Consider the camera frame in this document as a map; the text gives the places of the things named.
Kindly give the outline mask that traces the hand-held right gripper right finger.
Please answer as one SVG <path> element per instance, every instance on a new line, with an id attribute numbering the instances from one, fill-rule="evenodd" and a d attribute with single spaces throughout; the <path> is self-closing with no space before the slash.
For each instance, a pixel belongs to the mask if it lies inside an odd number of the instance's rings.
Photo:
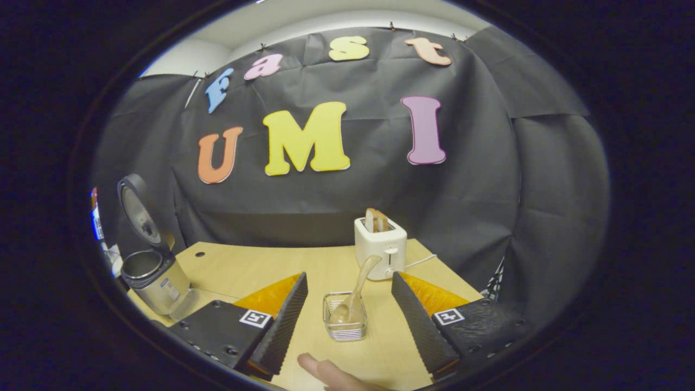
<path id="1" fill-rule="evenodd" d="M 469 301 L 407 273 L 393 274 L 390 291 L 435 381 L 471 374 L 530 334 L 529 320 L 513 308 Z"/>

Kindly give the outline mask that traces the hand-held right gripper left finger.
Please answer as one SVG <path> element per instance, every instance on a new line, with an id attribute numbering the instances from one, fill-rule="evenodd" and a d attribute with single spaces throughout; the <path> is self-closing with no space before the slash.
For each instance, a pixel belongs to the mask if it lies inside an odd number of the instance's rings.
<path id="1" fill-rule="evenodd" d="M 281 371 L 307 296 L 306 273 L 297 273 L 233 304 L 212 300 L 168 329 L 212 361 L 270 381 Z"/>

